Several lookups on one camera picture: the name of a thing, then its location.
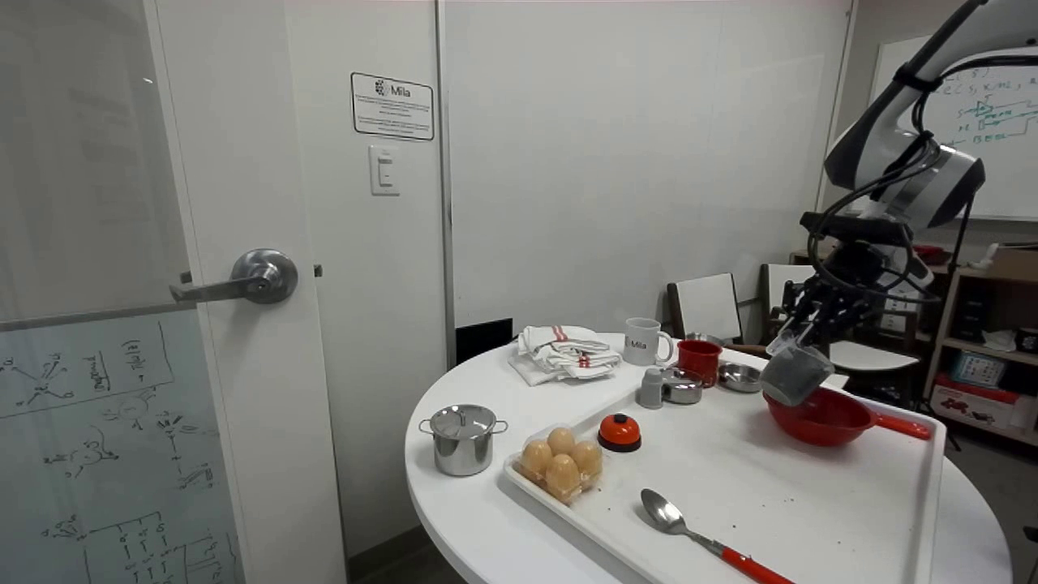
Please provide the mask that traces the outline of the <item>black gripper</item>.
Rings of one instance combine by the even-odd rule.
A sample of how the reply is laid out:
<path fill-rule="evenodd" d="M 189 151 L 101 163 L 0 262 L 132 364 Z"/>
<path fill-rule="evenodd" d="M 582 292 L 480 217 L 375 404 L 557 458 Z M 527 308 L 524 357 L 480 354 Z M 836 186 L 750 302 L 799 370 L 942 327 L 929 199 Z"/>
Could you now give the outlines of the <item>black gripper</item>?
<path fill-rule="evenodd" d="M 873 327 L 890 304 L 918 302 L 923 282 L 909 270 L 873 257 L 830 257 L 805 282 L 793 282 L 778 343 L 823 350 Z"/>

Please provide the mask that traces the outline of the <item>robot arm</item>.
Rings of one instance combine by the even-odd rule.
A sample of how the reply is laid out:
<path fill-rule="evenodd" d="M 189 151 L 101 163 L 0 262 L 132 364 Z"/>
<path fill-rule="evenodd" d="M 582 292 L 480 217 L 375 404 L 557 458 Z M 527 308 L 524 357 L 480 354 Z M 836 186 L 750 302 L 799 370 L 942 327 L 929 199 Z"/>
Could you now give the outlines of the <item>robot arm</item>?
<path fill-rule="evenodd" d="M 925 292 L 932 270 L 914 238 L 963 216 L 988 166 L 943 146 L 925 121 L 937 89 L 967 70 L 1033 65 L 1035 0 L 963 0 L 828 151 L 841 199 L 803 217 L 813 277 L 794 295 L 778 347 L 823 347 L 890 299 Z"/>

